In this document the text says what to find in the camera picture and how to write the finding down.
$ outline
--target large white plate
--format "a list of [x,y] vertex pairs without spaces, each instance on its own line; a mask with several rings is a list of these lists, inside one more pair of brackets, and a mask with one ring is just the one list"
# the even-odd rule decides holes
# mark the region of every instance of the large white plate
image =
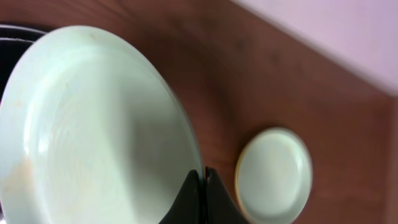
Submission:
[[158,223],[192,169],[202,177],[187,116],[119,37],[61,28],[17,63],[0,107],[7,224]]

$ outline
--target small white plate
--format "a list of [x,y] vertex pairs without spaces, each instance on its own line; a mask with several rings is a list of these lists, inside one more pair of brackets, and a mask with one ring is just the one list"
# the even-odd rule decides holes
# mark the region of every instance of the small white plate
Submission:
[[307,202],[311,184],[307,148],[298,136],[282,128],[258,134],[236,166],[238,203],[253,223],[293,222]]
[[65,27],[18,61],[0,107],[7,224],[158,223],[192,169],[187,116],[124,40]]

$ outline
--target wooden surface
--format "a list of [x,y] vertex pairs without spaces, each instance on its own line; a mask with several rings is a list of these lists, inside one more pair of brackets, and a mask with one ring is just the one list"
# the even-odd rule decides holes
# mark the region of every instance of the wooden surface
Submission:
[[296,223],[385,223],[394,100],[237,5],[2,0],[0,21],[96,26],[137,47],[180,98],[205,165],[233,197],[242,147],[284,126],[313,162],[313,189]]

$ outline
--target plate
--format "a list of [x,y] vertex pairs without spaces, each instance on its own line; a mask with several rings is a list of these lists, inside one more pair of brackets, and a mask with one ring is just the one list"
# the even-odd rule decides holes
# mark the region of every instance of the plate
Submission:
[[0,107],[7,224],[158,223],[192,169],[203,177],[187,115],[121,38],[64,27],[12,71]]
[[253,223],[292,223],[308,200],[311,184],[307,148],[287,129],[258,134],[244,148],[236,166],[238,203]]

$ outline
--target gold rim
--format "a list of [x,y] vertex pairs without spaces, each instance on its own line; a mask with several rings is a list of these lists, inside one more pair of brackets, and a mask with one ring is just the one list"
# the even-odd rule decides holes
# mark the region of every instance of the gold rim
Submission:
[[235,194],[236,194],[236,199],[238,200],[238,205],[239,205],[239,208],[240,208],[240,210],[241,210],[241,213],[242,213],[243,216],[246,218],[246,220],[247,220],[248,222],[252,223],[252,224],[254,224],[254,222],[251,220],[251,218],[249,218],[249,215],[248,215],[247,211],[244,209],[243,203],[242,203],[242,199],[241,199],[241,195],[240,195],[240,193],[239,193],[238,174],[239,174],[239,167],[240,167],[240,165],[241,165],[241,163],[242,163],[242,159],[243,159],[243,157],[244,157],[246,151],[248,150],[248,145],[250,145],[250,143],[252,143],[253,140],[255,140],[256,138],[257,138],[257,136],[254,137],[253,139],[251,139],[251,140],[249,141],[249,143],[247,143],[247,144],[245,145],[245,147],[243,148],[241,154],[239,155],[239,159],[238,159],[238,162],[236,163],[236,167],[235,167],[235,181],[234,181],[234,183],[235,183]]

